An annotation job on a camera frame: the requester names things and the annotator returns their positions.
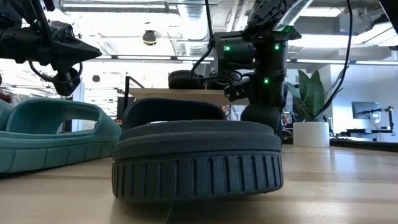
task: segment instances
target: exposed ceiling duct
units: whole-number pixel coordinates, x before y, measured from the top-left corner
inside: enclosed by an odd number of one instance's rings
[[[351,48],[372,46],[395,46],[398,37],[392,24],[384,15],[382,9],[360,13],[360,8],[354,9],[354,27]],[[295,23],[295,28],[303,38],[290,41],[296,47],[311,48],[346,48],[349,31],[349,15],[341,10],[335,17],[305,17]]]
[[[178,10],[183,23],[182,34],[184,38],[193,41],[206,40],[208,28],[205,6],[182,4],[178,5]],[[202,56],[207,51],[207,43],[187,42],[185,48],[187,55]]]
[[[178,14],[175,6],[169,6],[167,1],[148,3],[137,2],[106,2],[106,1],[62,1],[61,8],[68,12],[145,12]]]
[[[235,25],[234,31],[239,31],[239,30],[241,30],[242,27],[246,26],[246,23],[248,21],[246,18],[246,21],[244,22],[244,17],[245,17],[246,12],[248,11],[249,2],[250,2],[250,0],[244,0],[242,7],[241,7],[241,12],[239,13],[238,21],[236,22],[236,25]]]
[[[293,25],[296,20],[300,17],[300,13],[303,12],[313,0],[301,0],[299,1],[279,22],[277,29],[283,29],[285,26]]]

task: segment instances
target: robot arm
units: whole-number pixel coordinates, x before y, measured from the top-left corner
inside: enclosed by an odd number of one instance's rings
[[[71,95],[80,84],[81,62],[100,56],[100,50],[76,39],[70,24],[49,24],[40,0],[0,1],[4,11],[0,13],[0,58],[14,59],[16,63],[29,61],[38,76],[54,83],[59,95]],[[55,9],[52,0],[44,3],[48,11]],[[22,18],[29,27],[21,28]],[[58,73],[53,78],[41,75],[32,62],[51,64]],[[79,72],[72,68],[77,63]]]
[[[257,0],[244,31],[219,32],[213,37],[218,78],[234,80],[238,69],[254,69],[242,82],[224,89],[230,101],[249,98],[242,121],[266,124],[276,130],[286,104],[286,57],[289,40],[301,35],[290,26],[274,30],[300,0]]]

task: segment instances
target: wooden table surface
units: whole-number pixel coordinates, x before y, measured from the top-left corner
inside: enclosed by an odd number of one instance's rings
[[[229,102],[224,90],[171,90],[159,88],[130,88],[129,93],[137,99],[172,98],[179,100],[197,100],[216,105],[248,105],[247,98]]]
[[[2,178],[0,223],[398,223],[398,154],[284,146],[282,157],[281,190],[175,205],[116,200],[111,159]]]

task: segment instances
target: ceiling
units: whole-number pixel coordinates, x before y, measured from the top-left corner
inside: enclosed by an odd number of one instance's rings
[[[206,14],[202,0],[135,1],[135,0],[63,0],[54,12],[46,12],[51,21],[67,22],[76,36],[99,48],[104,55],[169,55],[198,57],[203,55],[208,42]],[[345,1],[303,0],[292,10],[290,23],[303,34],[303,39],[290,42],[288,58],[334,59],[345,57],[347,40],[347,12]],[[359,36],[375,28],[373,21],[381,12],[377,0],[351,0],[354,7],[354,33]],[[242,30],[248,22],[254,0],[210,0],[214,32]],[[311,9],[326,9],[335,16],[308,16]],[[306,16],[299,16],[305,8]],[[142,42],[145,30],[155,30],[157,43],[147,46]],[[382,60],[391,55],[388,47],[354,42],[352,60]],[[191,69],[192,60],[179,62],[146,60],[103,60],[85,62],[83,83],[88,102],[100,105],[110,115],[116,113],[116,89],[124,88],[124,77],[130,75],[147,88],[167,88],[169,72]],[[25,63],[3,62],[3,85],[48,86],[35,76]],[[314,69],[312,64],[291,64],[289,68]],[[54,74],[50,67],[40,67],[46,74]],[[100,82],[93,82],[93,75]],[[38,91],[48,93],[48,88]]]

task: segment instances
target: ceiling light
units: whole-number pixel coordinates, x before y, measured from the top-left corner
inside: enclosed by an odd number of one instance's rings
[[[167,56],[133,56],[133,55],[118,55],[118,59],[132,59],[132,60],[171,60]]]
[[[194,44],[208,44],[209,41],[208,40],[185,40],[185,39],[179,39],[179,40],[173,40],[172,41],[176,41],[178,43],[183,43],[183,44],[189,44],[189,43],[194,43]]]
[[[357,65],[398,65],[398,62],[392,61],[357,61]]]
[[[112,59],[111,55],[101,55],[99,57],[96,57],[96,59]]]
[[[163,4],[64,4],[63,7],[101,7],[101,8],[151,8],[151,9],[164,9]],[[176,6],[169,6],[169,9],[177,9]]]
[[[145,30],[145,34],[142,36],[142,42],[147,46],[155,46],[157,43],[155,31]]]
[[[297,59],[297,63],[328,63],[328,64],[344,64],[344,60],[318,60],[318,59]]]
[[[101,81],[101,77],[99,75],[93,75],[92,80],[93,80],[93,82],[100,82]]]
[[[177,57],[177,60],[193,60],[193,61],[196,61],[196,60],[199,60],[199,59],[200,59],[200,57]],[[214,60],[213,57],[207,57],[207,58],[204,59],[204,61],[212,61],[212,60]]]
[[[118,88],[116,87],[86,87],[86,90],[117,90]]]
[[[53,88],[51,86],[29,86],[29,85],[1,85],[0,88],[35,88],[35,89],[47,89]]]
[[[194,61],[194,60],[184,60],[184,61],[182,61],[182,63],[183,64],[193,64],[193,63],[195,63],[196,61]],[[200,64],[205,64],[205,65],[209,65],[209,64],[211,64],[211,62],[210,61],[206,61],[206,62],[201,62]]]
[[[336,7],[308,7],[304,9],[300,16],[304,17],[336,17],[342,13],[341,9]]]

